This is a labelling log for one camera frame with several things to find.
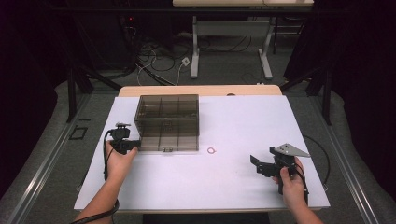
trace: desk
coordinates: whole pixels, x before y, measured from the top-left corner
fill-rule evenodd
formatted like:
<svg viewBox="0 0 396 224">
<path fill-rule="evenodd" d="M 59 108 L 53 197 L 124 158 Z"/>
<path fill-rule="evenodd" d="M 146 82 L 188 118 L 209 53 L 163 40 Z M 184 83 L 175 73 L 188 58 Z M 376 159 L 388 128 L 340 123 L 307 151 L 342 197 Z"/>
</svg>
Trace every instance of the desk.
<svg viewBox="0 0 396 224">
<path fill-rule="evenodd" d="M 83 209 L 104 183 L 103 136 L 116 122 L 134 123 L 140 94 L 200 94 L 199 151 L 139 153 L 120 190 L 120 211 L 132 213 L 256 212 L 286 209 L 271 178 L 249 156 L 273 162 L 269 146 L 286 142 L 307 151 L 286 96 L 277 86 L 125 87 L 116 97 L 75 204 Z M 131 127 L 131 139 L 137 130 Z M 216 153 L 210 154 L 207 148 Z M 310 158 L 301 158 L 309 206 L 329 207 Z"/>
<path fill-rule="evenodd" d="M 175 7 L 311 7 L 313 0 L 173 0 Z M 191 78 L 198 77 L 198 35 L 250 35 L 266 36 L 259 49 L 262 70 L 266 79 L 272 79 L 267 52 L 274 31 L 274 19 L 268 21 L 198 21 L 192 17 L 192 61 Z"/>
</svg>

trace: black curtain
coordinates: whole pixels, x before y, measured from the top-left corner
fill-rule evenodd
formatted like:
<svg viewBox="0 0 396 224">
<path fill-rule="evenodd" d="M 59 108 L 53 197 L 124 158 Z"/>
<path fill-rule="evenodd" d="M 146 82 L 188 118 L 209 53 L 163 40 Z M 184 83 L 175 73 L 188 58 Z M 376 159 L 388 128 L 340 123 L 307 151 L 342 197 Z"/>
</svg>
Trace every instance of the black curtain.
<svg viewBox="0 0 396 224">
<path fill-rule="evenodd" d="M 0 3 L 0 197 L 19 173 L 56 106 L 63 64 L 35 16 L 34 1 Z"/>
<path fill-rule="evenodd" d="M 396 139 L 396 8 L 389 1 L 341 2 L 315 2 L 314 9 L 347 9 L 350 13 L 346 19 L 310 19 L 284 77 L 294 80 L 310 69 L 327 66 L 332 72 L 332 90 L 344 99 L 356 150 L 396 200 L 396 188 L 390 181 L 396 176 L 392 142 Z M 312 76 L 312 82 L 323 81 L 321 72 Z"/>
</svg>

